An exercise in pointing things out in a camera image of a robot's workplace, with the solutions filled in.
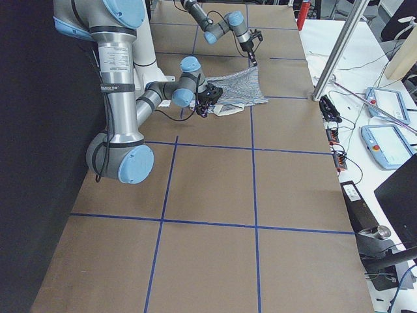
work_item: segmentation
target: striped cloth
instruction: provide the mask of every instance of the striped cloth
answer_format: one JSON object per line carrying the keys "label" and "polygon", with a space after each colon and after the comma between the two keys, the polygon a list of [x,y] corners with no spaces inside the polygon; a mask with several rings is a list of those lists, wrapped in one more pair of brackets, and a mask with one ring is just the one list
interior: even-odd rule
{"label": "striped cloth", "polygon": [[243,111],[246,106],[266,103],[258,82],[258,67],[250,67],[227,76],[209,77],[207,81],[223,88],[223,94],[217,103],[208,109],[216,115],[229,115]]}

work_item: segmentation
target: label sticker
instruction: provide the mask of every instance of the label sticker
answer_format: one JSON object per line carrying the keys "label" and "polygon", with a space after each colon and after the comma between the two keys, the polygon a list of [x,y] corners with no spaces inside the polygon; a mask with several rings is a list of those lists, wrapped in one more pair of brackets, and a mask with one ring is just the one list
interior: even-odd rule
{"label": "label sticker", "polygon": [[124,47],[99,47],[100,70],[103,73],[129,72],[129,50]]}
{"label": "label sticker", "polygon": [[343,189],[345,189],[347,196],[352,202],[360,200],[360,196],[353,185],[345,185]]}

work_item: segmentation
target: white table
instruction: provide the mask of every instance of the white table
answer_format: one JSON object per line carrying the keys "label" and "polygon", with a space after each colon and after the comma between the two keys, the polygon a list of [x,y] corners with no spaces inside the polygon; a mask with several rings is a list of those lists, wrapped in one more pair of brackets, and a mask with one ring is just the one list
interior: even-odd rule
{"label": "white table", "polygon": [[[343,23],[344,22],[342,21],[306,20],[304,28],[300,32],[304,53],[306,54],[309,63],[311,78],[314,84],[317,83],[316,77],[318,77],[323,70],[327,57],[330,55],[341,28],[343,27]],[[354,91],[355,93],[365,93],[366,88],[373,86],[373,84],[377,81],[377,78],[381,74],[385,64],[388,62],[388,59],[384,56],[374,63],[364,66],[363,68],[356,68],[352,70],[341,69],[360,67],[368,62],[376,60],[376,58],[382,55],[384,55],[384,52],[373,36],[368,25],[365,22],[360,22],[339,61],[338,69],[335,71],[336,80],[341,85],[351,91]],[[391,80],[387,80],[386,77],[383,76],[380,87],[383,87],[391,82]],[[401,91],[406,107],[416,108],[416,105],[412,101],[401,81],[387,86],[387,89]],[[344,91],[340,88],[330,84],[326,87],[325,93],[328,94],[331,90],[344,93]],[[356,100],[352,96],[348,97],[337,93],[331,93],[330,96],[342,117],[346,117],[351,121],[356,120],[362,107],[362,103],[359,100]],[[409,112],[409,115],[411,119],[411,127],[417,128],[417,112]],[[364,108],[362,113],[359,115],[356,128],[353,130],[348,157],[358,163],[364,172],[362,181],[357,184],[358,190],[362,194],[379,224],[388,226],[392,230],[392,227],[378,204],[373,191],[394,171],[384,171],[377,166],[376,162],[367,151],[360,136],[360,126],[382,124],[388,123],[375,117],[371,119],[367,112],[367,108]],[[335,123],[331,123],[330,127],[334,127],[335,125]],[[352,128],[350,122],[346,120],[344,120],[339,126]],[[346,149],[351,132],[351,130],[346,128],[339,130],[340,142]],[[401,132],[404,134],[409,143],[417,143],[417,137],[409,131],[401,129]],[[359,169],[349,161],[347,161],[347,165],[348,170],[341,172],[339,176],[340,182],[350,180],[357,182],[360,178]],[[393,240],[394,243],[400,243],[398,236],[394,232],[391,236],[391,240]],[[402,245],[397,247],[400,250],[404,249]],[[415,276],[417,276],[416,268],[414,268],[412,272]],[[375,311],[386,312],[389,307],[389,300],[391,300],[394,296],[395,289],[377,291],[371,282],[368,282],[368,288]],[[377,301],[376,298],[383,299],[384,301]],[[417,284],[414,284],[413,290],[401,290],[399,292],[394,310],[392,312],[401,312],[401,309],[417,311]]]}

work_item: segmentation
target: gray cloth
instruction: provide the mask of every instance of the gray cloth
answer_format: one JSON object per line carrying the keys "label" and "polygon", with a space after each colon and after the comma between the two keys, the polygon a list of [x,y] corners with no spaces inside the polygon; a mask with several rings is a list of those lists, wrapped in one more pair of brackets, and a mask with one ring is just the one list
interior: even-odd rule
{"label": "gray cloth", "polygon": [[250,67],[232,75],[207,78],[208,82],[223,88],[223,95],[208,112],[227,115],[242,111],[246,106],[268,102],[259,88],[258,71],[258,67]]}

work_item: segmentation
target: red object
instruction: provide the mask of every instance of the red object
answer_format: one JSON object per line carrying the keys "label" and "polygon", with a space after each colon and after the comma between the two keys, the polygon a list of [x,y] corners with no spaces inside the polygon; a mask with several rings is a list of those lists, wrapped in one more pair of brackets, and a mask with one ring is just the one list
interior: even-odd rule
{"label": "red object", "polygon": [[306,20],[308,10],[310,9],[310,1],[304,0],[301,4],[300,12],[298,13],[298,19],[297,19],[297,27],[298,30],[302,30],[302,27],[304,26],[304,21]]}

